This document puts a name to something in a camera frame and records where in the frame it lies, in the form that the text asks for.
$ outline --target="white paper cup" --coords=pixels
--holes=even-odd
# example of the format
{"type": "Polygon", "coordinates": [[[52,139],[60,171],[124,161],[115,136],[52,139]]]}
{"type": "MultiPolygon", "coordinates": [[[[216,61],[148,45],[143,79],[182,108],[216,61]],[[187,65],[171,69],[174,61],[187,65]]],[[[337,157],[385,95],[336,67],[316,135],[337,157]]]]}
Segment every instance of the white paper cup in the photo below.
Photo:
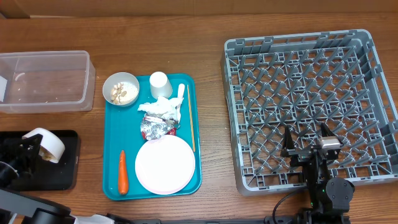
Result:
{"type": "Polygon", "coordinates": [[[22,138],[30,138],[36,134],[43,135],[40,143],[39,155],[46,161],[58,163],[65,151],[65,145],[56,135],[44,128],[36,128],[35,130],[25,134],[22,138]]]}
{"type": "Polygon", "coordinates": [[[150,93],[157,100],[159,96],[169,98],[173,93],[172,85],[170,84],[167,75],[163,72],[155,72],[149,78],[150,93]]]}

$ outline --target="gray dish rack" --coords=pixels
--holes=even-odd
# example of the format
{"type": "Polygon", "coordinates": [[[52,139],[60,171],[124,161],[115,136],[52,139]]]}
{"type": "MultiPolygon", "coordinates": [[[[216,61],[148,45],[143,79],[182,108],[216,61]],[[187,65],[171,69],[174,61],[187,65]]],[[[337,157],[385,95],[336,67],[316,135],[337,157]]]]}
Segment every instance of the gray dish rack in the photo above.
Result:
{"type": "Polygon", "coordinates": [[[332,177],[355,185],[398,177],[397,111],[366,30],[231,39],[221,60],[238,191],[288,192],[301,170],[280,157],[284,128],[297,148],[325,122],[344,147],[332,177]]]}

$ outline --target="crumpled aluminum foil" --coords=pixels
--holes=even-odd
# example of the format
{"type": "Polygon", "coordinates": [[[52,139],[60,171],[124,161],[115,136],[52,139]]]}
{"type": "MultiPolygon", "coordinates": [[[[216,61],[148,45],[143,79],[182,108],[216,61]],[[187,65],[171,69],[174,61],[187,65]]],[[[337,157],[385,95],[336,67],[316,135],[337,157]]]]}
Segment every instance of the crumpled aluminum foil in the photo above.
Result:
{"type": "Polygon", "coordinates": [[[179,124],[173,119],[163,119],[148,114],[145,114],[141,121],[141,134],[146,140],[160,139],[168,133],[175,135],[177,128],[179,124]]]}

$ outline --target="white bowl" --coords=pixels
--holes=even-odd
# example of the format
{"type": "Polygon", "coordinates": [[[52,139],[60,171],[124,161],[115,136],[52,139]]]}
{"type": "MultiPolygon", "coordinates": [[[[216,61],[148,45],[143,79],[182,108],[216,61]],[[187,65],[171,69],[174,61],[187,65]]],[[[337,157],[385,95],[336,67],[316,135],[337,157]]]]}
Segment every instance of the white bowl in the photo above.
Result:
{"type": "Polygon", "coordinates": [[[138,99],[138,95],[139,95],[139,83],[137,78],[134,75],[131,75],[128,72],[118,72],[115,73],[113,75],[111,75],[104,83],[104,86],[102,87],[102,94],[104,95],[105,100],[115,106],[130,106],[132,105],[134,102],[136,102],[136,100],[138,99]],[[123,105],[116,105],[114,103],[112,103],[112,99],[111,99],[111,91],[113,86],[117,85],[120,82],[129,82],[131,84],[133,84],[135,87],[137,87],[138,90],[138,94],[137,96],[130,101],[129,103],[123,104],[123,105]]]}

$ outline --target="wooden skewer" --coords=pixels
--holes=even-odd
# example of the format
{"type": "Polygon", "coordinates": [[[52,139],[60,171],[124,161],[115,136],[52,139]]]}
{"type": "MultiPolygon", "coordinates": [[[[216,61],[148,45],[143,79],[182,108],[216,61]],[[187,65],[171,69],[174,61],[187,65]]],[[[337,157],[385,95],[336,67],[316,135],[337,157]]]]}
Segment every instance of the wooden skewer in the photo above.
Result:
{"type": "Polygon", "coordinates": [[[189,107],[189,118],[191,120],[191,133],[192,133],[192,149],[195,152],[195,135],[193,134],[193,121],[192,121],[192,108],[191,108],[191,96],[189,94],[189,85],[187,85],[188,91],[188,107],[189,107]]]}

